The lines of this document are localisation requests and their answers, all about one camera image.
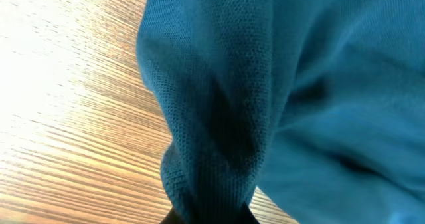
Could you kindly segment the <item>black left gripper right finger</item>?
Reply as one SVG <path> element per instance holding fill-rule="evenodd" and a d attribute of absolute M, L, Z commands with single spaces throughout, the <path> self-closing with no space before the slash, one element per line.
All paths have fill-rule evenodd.
<path fill-rule="evenodd" d="M 240 224 L 260 224 L 246 203 L 242 206 L 240 212 Z"/>

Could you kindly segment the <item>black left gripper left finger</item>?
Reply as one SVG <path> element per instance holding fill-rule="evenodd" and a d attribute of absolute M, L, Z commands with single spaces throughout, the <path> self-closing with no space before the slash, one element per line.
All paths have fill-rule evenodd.
<path fill-rule="evenodd" d="M 176 210 L 172 208 L 160 224 L 181 224 L 181 218 Z"/>

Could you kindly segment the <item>blue polo shirt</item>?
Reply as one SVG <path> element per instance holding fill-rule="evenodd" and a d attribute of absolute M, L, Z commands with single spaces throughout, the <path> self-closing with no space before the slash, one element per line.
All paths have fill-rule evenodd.
<path fill-rule="evenodd" d="M 147 0 L 137 61 L 181 223 L 424 222 L 424 0 Z"/>

